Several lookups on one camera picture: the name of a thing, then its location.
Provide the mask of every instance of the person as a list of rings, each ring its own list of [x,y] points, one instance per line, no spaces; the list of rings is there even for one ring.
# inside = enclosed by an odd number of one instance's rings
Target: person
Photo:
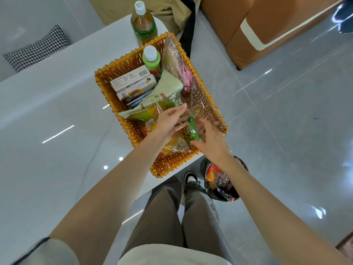
[[[103,264],[153,161],[171,135],[186,126],[185,110],[186,104],[161,113],[157,128],[89,190],[47,238],[14,264]],[[192,145],[231,179],[280,264],[351,264],[244,169],[217,129],[206,120],[200,123],[205,143],[192,141]],[[185,179],[182,223],[177,216],[179,180],[171,177],[153,189],[118,265],[236,264],[214,204],[193,176],[189,173]]]

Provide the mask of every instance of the white bottle cap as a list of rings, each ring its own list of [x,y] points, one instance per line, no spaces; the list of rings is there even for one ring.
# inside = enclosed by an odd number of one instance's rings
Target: white bottle cap
[[[143,54],[149,62],[154,62],[158,58],[157,49],[152,45],[146,46],[143,50]]]
[[[140,16],[146,14],[146,7],[143,1],[137,1],[135,3],[135,11],[136,11],[136,14]]]

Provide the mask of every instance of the pant leg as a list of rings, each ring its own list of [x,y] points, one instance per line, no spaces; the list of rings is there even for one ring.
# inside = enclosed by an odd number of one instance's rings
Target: pant leg
[[[121,257],[140,245],[156,243],[183,247],[183,229],[177,214],[180,199],[181,183],[175,176],[154,188]]]
[[[198,182],[185,185],[185,213],[182,221],[186,246],[214,254],[233,263],[232,254],[219,227],[219,216],[212,199]]]

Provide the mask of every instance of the person's right hand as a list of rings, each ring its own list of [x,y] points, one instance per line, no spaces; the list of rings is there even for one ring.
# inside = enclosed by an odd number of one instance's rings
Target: person's right hand
[[[229,156],[234,158],[229,151],[223,134],[205,119],[199,119],[199,123],[201,123],[201,125],[205,128],[206,142],[201,143],[194,140],[190,143],[194,147],[197,147],[207,157],[207,159],[217,166],[221,166],[224,161],[228,160]]]

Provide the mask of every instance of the plastic bottle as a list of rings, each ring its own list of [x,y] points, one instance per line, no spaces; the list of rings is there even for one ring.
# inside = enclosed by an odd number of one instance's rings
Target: plastic bottle
[[[143,63],[147,66],[148,70],[151,74],[154,75],[156,80],[160,79],[160,67],[159,63],[161,62],[161,55],[157,51],[157,49],[152,46],[148,45],[143,50],[142,54]]]
[[[158,35],[156,22],[150,12],[146,12],[142,1],[135,3],[135,11],[131,16],[131,25],[134,28],[139,46],[151,41]]]

